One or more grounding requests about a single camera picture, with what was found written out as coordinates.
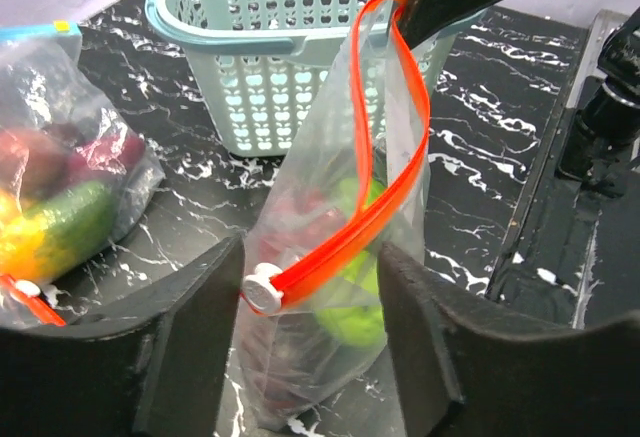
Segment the light blue plastic basket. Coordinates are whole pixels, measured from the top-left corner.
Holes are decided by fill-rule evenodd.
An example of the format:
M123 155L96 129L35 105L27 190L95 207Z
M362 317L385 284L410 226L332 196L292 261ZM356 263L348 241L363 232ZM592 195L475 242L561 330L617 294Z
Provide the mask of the light blue plastic basket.
M284 154L367 0L146 0L179 45L223 146Z

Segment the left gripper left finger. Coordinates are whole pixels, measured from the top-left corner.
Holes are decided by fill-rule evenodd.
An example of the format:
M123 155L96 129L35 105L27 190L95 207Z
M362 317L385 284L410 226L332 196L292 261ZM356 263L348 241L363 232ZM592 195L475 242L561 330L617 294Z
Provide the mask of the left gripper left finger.
M70 324L1 332L5 436L210 436L244 248L225 239Z

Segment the green custard apple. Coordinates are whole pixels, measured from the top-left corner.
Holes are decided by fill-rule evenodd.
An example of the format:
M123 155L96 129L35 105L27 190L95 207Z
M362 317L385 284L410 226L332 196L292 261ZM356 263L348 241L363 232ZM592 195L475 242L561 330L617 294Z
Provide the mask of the green custard apple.
M314 297L318 323L352 347L371 347L384 337L377 258L360 252Z

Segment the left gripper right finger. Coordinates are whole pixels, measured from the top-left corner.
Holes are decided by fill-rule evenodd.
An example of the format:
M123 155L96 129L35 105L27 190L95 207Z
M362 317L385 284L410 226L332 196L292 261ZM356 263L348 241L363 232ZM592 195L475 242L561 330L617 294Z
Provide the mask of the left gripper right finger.
M410 436L635 436L639 315L587 330L439 279L392 244L378 282Z

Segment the orange-zipper clear bag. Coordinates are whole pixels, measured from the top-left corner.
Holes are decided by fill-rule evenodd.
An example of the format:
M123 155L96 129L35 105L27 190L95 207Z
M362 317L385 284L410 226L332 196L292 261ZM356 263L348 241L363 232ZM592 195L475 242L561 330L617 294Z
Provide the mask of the orange-zipper clear bag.
M41 325L62 327L66 322L41 297L38 285L1 275L1 327L24 330Z
M315 295L362 251L377 266L386 243L424 255L430 98L398 28L406 4L369 0L359 11L245 240L236 351L262 428L278 430L325 400L385 347L385 330L371 347L337 340L314 316ZM261 253L263 222L279 197L317 190L336 205L339 182L349 177L360 188L340 230L313 249L287 248L274 259ZM367 205L372 180L386 190Z

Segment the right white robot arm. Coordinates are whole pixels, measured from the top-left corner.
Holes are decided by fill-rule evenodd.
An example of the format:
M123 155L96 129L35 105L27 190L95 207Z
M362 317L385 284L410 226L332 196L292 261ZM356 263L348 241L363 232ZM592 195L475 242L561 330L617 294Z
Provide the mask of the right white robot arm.
M500 0L407 0L399 29L410 48ZM574 118L559 175L605 195L620 194L620 181L638 159L615 162L639 136L639 15L633 13L605 40L597 59L604 79Z

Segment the green lime fruit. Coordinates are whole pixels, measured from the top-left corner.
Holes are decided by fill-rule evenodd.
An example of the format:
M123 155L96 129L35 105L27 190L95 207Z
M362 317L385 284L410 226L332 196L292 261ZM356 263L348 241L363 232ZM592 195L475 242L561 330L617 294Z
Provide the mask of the green lime fruit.
M346 216L351 216L355 212L359 188L360 185L357 178L349 177L339 182L335 201L337 207ZM386 186L383 183L378 180L372 180L367 194L366 204L371 205L385 190Z

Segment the blue-zipper clear bag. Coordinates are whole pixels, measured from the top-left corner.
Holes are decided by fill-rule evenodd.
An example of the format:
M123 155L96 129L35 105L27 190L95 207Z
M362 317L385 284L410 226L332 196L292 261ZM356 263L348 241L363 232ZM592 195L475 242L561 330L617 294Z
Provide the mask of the blue-zipper clear bag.
M164 179L158 157L79 69L58 21L1 32L1 324L58 325L42 291L123 239Z

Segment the magenta round fruit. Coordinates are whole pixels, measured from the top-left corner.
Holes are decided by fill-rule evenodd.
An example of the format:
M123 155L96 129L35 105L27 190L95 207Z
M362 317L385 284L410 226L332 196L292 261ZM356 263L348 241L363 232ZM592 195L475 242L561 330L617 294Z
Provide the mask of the magenta round fruit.
M136 134L95 139L73 150L67 161L68 182L124 178L137 166L144 152L145 143Z

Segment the red apple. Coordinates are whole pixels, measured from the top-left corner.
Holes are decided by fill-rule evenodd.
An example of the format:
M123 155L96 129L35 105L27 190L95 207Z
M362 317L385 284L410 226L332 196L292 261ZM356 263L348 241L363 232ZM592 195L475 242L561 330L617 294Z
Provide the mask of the red apple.
M61 178L68 149L36 129L1 132L1 186L16 195L41 196Z

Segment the red grape bunch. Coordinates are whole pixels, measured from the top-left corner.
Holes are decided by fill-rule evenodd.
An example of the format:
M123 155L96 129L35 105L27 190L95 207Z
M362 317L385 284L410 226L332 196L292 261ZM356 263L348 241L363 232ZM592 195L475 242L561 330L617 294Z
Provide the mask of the red grape bunch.
M302 196L287 192L268 209L259 248L268 259L291 247L313 249L340 230L346 220L345 214L317 190Z

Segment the green yellow mango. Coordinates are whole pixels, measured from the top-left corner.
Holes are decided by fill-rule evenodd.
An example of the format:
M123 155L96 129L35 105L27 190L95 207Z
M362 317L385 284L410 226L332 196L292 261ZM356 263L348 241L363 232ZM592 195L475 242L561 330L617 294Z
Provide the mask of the green yellow mango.
M116 210L110 187L101 181L62 190L1 231L1 272L39 285L56 280L103 248Z

